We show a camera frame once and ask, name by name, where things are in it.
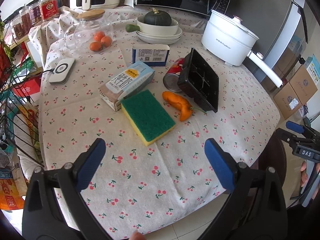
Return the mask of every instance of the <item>red box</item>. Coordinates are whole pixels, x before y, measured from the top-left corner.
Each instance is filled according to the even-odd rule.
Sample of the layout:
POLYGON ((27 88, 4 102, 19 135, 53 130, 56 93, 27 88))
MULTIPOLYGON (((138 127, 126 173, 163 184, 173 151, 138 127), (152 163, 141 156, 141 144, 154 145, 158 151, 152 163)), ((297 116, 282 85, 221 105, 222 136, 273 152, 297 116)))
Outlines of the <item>red box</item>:
POLYGON ((30 96, 32 94, 40 92, 41 75, 32 77, 22 84, 19 84, 12 88, 12 91, 20 97, 30 96))

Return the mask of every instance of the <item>orange package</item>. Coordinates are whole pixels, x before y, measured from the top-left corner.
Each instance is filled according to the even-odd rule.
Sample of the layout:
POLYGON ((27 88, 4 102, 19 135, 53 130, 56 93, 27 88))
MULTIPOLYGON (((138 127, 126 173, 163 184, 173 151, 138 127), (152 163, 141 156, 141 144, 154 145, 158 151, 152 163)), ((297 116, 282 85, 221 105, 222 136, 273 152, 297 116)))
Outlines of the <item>orange package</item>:
POLYGON ((24 200, 19 196, 11 171, 0 169, 0 209, 22 209, 24 200))

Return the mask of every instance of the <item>stack of plates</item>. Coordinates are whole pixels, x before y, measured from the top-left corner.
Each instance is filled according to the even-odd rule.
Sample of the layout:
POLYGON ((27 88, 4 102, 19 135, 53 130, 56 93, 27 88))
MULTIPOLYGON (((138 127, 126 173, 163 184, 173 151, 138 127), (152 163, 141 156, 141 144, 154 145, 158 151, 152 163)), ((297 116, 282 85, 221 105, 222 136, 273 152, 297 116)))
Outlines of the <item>stack of plates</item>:
POLYGON ((151 34, 146 34, 142 32, 137 32, 137 35, 140 40, 145 41, 150 44, 174 44, 178 40, 180 40, 181 35, 182 35, 182 29, 178 27, 178 31, 175 35, 171 36, 157 36, 157 35, 151 35, 151 34))

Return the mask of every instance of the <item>plastic jar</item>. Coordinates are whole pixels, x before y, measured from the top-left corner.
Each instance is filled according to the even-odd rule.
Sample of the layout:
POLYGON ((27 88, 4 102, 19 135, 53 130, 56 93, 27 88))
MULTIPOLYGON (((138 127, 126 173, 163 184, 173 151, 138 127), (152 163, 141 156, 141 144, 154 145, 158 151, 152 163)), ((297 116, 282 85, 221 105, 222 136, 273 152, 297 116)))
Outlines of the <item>plastic jar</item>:
POLYGON ((29 8, 32 26, 36 25, 38 22, 42 20, 38 1, 39 0, 33 0, 32 2, 26 5, 29 8))
POLYGON ((39 0, 39 7, 44 21, 50 21, 59 16, 58 0, 39 0))
POLYGON ((24 36, 22 21, 20 15, 15 17, 11 22, 11 32, 14 40, 17 42, 24 36))
POLYGON ((32 27, 30 14, 29 14, 29 8, 23 7, 19 11, 21 22, 22 22, 22 29, 23 29, 23 35, 27 35, 32 27))

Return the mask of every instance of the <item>refrigerator handle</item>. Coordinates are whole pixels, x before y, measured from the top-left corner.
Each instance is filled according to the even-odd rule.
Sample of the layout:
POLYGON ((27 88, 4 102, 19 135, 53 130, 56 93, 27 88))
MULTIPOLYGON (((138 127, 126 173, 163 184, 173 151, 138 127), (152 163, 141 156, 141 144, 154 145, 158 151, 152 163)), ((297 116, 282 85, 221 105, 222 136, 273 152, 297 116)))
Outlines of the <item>refrigerator handle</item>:
POLYGON ((300 5, 298 5, 295 1, 292 1, 292 3, 298 7, 298 12, 300 13, 302 18, 304 36, 306 38, 306 43, 308 44, 308 29, 307 29, 306 15, 304 14, 304 10, 300 5))

